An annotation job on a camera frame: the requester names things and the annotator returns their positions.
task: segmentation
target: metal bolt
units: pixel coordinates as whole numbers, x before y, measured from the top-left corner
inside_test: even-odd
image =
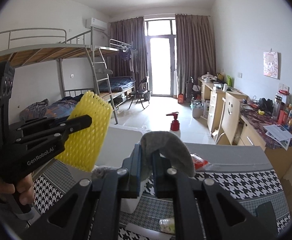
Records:
[[[119,168],[117,170],[118,175],[125,175],[127,172],[128,172],[128,170],[126,168]]]
[[[88,186],[90,183],[90,180],[89,179],[82,179],[80,182],[79,182],[79,185],[82,186],[82,187],[86,187]]]
[[[204,180],[204,183],[208,186],[212,186],[212,185],[214,185],[215,181],[211,178],[208,178],[208,179]]]
[[[177,173],[177,170],[175,168],[168,168],[167,173],[169,175],[175,175]]]

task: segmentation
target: human hand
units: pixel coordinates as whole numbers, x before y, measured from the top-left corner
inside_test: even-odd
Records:
[[[17,182],[16,189],[20,193],[19,201],[22,205],[34,202],[35,194],[31,174],[28,174],[25,178]],[[15,186],[13,184],[8,184],[0,179],[0,198],[2,200],[5,200],[5,198],[1,194],[13,194],[14,192]]]

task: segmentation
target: chair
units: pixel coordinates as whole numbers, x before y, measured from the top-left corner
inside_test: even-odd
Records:
[[[236,135],[238,122],[240,118],[240,101],[229,93],[226,93],[222,121],[219,125],[218,133],[221,133],[221,128],[224,131],[221,133],[216,140],[216,144],[219,143],[223,135],[226,135],[230,145],[232,145],[233,140]]]
[[[135,99],[136,96],[138,97],[138,98],[137,98],[137,101],[136,101],[136,104],[138,103],[138,100],[140,100],[141,103],[142,103],[142,107],[143,107],[144,109],[146,109],[146,107],[149,106],[149,98],[148,98],[148,95],[147,95],[147,92],[148,92],[147,84],[148,84],[148,82],[149,82],[149,77],[147,76],[147,77],[145,77],[145,78],[139,83],[139,85],[138,85],[138,87],[137,87],[137,90],[135,90],[135,91],[129,93],[130,96],[133,96],[129,108],[132,106],[132,103],[133,103],[133,101],[134,101],[134,99]],[[148,101],[148,106],[146,106],[146,107],[144,107],[143,102],[142,102],[142,99],[141,99],[141,96],[144,96],[144,95],[146,95],[146,97],[147,97],[147,101]]]

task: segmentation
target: yellow mesh sponge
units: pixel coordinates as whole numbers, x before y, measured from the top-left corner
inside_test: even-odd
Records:
[[[83,171],[91,172],[105,139],[113,108],[93,92],[86,92],[68,119],[88,114],[90,127],[69,135],[65,151],[57,160]]]

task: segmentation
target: floor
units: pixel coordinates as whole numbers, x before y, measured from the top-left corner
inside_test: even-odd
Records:
[[[151,97],[150,105],[146,109],[142,104],[134,100],[130,109],[131,100],[119,106],[117,112],[118,124],[130,127],[145,128],[152,131],[170,130],[172,116],[166,114],[179,112],[180,138],[187,143],[215,144],[211,138],[207,127],[207,121],[203,118],[195,119],[192,117],[190,104],[178,104],[177,99],[170,97]]]

